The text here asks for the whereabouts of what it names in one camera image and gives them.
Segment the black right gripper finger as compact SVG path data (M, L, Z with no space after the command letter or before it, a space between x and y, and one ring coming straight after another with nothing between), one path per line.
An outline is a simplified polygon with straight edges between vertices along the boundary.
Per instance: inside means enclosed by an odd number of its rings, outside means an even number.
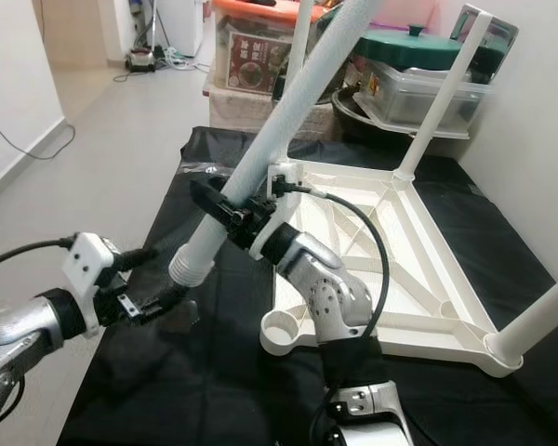
M225 229L235 229L244 222L245 213L223 194L222 188L227 182L227 178L193 179L190 181L190 196L207 216Z

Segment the cream plastic children table top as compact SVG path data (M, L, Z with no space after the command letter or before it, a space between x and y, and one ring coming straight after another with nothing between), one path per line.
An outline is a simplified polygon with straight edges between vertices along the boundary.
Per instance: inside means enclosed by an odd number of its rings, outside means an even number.
M469 362L504 377L518 369L501 364L484 338L498 332L462 272L444 234L411 184L402 190L390 171L291 160L303 165L301 183L354 203L380 230L391 261L391 290L377 326L382 352L420 360ZM296 194L290 225L308 232L341 256L378 300L381 265L377 244L355 213L331 201ZM316 348L312 312L276 273L273 309L262 316L260 343L274 356L296 346Z

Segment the clear tape strip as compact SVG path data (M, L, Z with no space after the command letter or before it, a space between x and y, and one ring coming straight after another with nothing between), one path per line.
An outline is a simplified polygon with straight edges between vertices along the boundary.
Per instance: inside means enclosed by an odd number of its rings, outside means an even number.
M179 173L203 173L211 176L231 176L233 167L223 163L184 162L179 165Z

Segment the beige patterned cloth cover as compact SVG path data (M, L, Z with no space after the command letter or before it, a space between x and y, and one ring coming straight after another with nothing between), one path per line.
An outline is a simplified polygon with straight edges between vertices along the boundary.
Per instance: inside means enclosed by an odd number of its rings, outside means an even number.
M276 101L270 95L235 92L211 86L207 90L208 126L257 135L270 118Z

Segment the black tablecloth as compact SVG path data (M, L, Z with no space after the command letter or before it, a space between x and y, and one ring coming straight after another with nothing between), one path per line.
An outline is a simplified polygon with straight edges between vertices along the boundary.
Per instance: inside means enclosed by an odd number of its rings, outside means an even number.
M554 280L458 162L428 154L415 188L492 322L504 327ZM198 320L173 313L106 330L57 446L308 446L323 395L312 348L263 351L270 267L227 243L191 294ZM385 364L416 446L558 446L558 327L493 378L460 362Z

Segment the black wok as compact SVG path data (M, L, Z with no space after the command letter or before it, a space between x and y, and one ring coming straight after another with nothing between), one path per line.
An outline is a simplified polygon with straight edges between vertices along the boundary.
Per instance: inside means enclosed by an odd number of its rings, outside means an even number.
M368 146L372 149L405 150L412 143L407 133L382 130L368 118L354 100L359 86L346 86L334 93L333 107L341 127L344 143Z

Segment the orange lid storage box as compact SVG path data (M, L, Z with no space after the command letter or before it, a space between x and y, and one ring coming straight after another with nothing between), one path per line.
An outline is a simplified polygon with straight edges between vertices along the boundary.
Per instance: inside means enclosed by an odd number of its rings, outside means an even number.
M212 0L212 8L214 86L271 94L295 41L299 0Z

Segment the small floor appliance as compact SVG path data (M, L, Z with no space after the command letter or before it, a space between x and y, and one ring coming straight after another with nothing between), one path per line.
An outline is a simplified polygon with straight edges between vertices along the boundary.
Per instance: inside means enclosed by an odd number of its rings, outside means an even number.
M126 52L125 69L130 73L155 72L156 59L154 51L148 47L130 48Z

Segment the black plastic bag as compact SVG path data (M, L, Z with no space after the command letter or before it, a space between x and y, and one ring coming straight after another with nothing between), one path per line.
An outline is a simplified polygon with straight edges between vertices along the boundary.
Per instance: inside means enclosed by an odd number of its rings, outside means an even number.
M318 19L313 19L309 17L308 20L308 32L305 34L304 41L304 54L303 59L300 60L300 63L306 64L306 59L312 55L314 48L320 43L323 39L323 34L326 33L326 30L329 29L331 26L331 21L334 20L335 14L339 12L341 8L341 4L344 0L325 0L327 5L325 6L325 13ZM282 69L276 73L275 77L275 84L272 86L272 90L270 93L270 99L272 102L276 103L280 100L280 98L284 95L285 84L287 80L293 78L293 73L291 69L288 68L290 65L291 60L291 50L286 52L286 55L282 58ZM336 70L334 71L334 76L327 81L325 89L318 97L317 101L314 102L316 105L327 105L333 98L333 95L336 92L339 92L341 88L346 85L346 77L347 77L347 69L346 65L350 63L350 57L344 57L341 64L338 65Z

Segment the white cabinet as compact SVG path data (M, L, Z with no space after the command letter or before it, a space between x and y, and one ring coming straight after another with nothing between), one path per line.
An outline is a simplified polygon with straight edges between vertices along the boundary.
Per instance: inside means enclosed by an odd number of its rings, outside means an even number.
M179 55L195 56L203 43L204 0L154 0L166 46Z

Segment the clear plastic container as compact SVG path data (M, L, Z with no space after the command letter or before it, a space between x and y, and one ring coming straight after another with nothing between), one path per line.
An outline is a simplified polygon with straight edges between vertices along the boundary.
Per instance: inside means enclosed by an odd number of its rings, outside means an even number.
M398 71L381 62L365 61L359 90L352 94L356 105L382 130L415 133L431 110L448 72L407 68ZM438 138L467 139L469 128L491 85L471 84L463 77L445 114L437 125Z

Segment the green pot lid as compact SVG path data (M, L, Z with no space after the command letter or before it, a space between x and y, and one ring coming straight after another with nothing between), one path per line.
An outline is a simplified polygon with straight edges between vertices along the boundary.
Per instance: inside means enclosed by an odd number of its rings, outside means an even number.
M423 26L409 30L368 30L352 48L359 57L390 67L445 71L452 68L462 43L423 32Z

